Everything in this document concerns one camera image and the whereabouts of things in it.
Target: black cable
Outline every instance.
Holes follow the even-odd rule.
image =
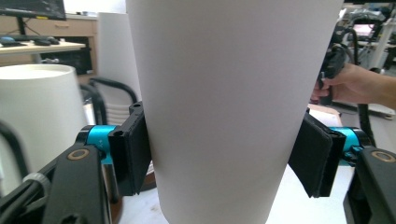
[[[41,35],[39,32],[37,32],[34,29],[30,28],[26,23],[25,23],[25,27],[28,28],[29,30],[33,31],[35,34]]]
[[[358,43],[358,35],[356,31],[351,29],[350,31],[353,35],[353,45],[354,45],[354,60],[355,64],[359,66],[359,43]],[[369,117],[369,106],[368,105],[361,105],[358,104],[358,112],[359,112],[359,122],[361,125],[361,129],[369,136],[373,147],[375,147],[375,139],[374,134],[370,124],[370,117]]]
[[[113,87],[125,91],[131,98],[132,104],[137,103],[136,94],[134,93],[134,90],[132,90],[129,86],[105,77],[92,77],[90,79],[89,84],[94,87],[96,82],[102,85],[106,85],[109,87]]]
[[[95,87],[93,87],[91,85],[79,84],[79,87],[83,91],[86,91],[92,99],[95,124],[106,125],[107,124],[107,114],[106,114],[107,112],[106,112],[106,105],[105,105],[102,95],[99,93],[99,91]]]
[[[18,165],[20,175],[22,178],[27,176],[28,170],[26,166],[25,158],[23,157],[23,152],[21,149],[21,144],[18,141],[17,136],[8,128],[8,126],[0,121],[0,135],[4,136],[11,148],[11,154],[14,156],[15,162]]]
[[[11,221],[23,211],[23,207],[27,205],[40,190],[40,184],[33,181],[29,188],[1,214],[0,223],[11,223]]]
[[[19,198],[30,186],[31,181],[25,181],[12,190],[9,194],[0,199],[0,215],[12,204],[15,199]]]
[[[350,60],[352,63],[355,63],[355,58],[354,58],[354,56],[353,56],[352,51],[349,49],[349,47],[348,47],[347,45],[345,45],[345,44],[340,44],[340,45],[341,45],[341,47],[343,47],[344,50],[346,51],[346,55],[348,56],[349,60]]]
[[[19,31],[19,30],[16,29],[16,30],[10,31],[10,32],[6,33],[6,35],[10,35],[10,34],[12,34],[12,33],[14,33],[14,32],[17,32],[17,31]]]

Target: person's arm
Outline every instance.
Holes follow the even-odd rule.
[[[311,100],[329,94],[332,86],[332,98],[335,101],[355,104],[380,104],[396,109],[396,77],[388,77],[371,72],[357,65],[346,63],[343,70],[334,79],[323,80],[320,90],[318,83]]]

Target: white cylinder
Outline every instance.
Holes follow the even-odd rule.
[[[127,1],[169,223],[265,222],[342,3]]]
[[[57,64],[0,67],[0,120],[19,138],[29,172],[44,167],[71,147],[87,124],[75,68]],[[5,180],[17,178],[21,183],[15,167],[5,165],[14,162],[9,149],[1,146]],[[5,191],[13,187],[7,185]]]
[[[137,100],[141,100],[127,14],[98,13],[98,76],[129,86]],[[107,105],[131,105],[131,99],[124,91],[102,85],[99,89]]]

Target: blue metal part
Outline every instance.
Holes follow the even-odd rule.
[[[99,150],[106,153],[106,157],[102,159],[102,164],[113,164],[110,155],[110,143],[108,142],[108,134],[113,131],[116,125],[95,125],[91,128],[87,138],[87,145],[95,145]]]
[[[361,143],[358,136],[347,127],[331,127],[333,131],[342,133],[346,136],[346,143],[344,144],[344,152],[351,150],[352,147],[360,147]]]

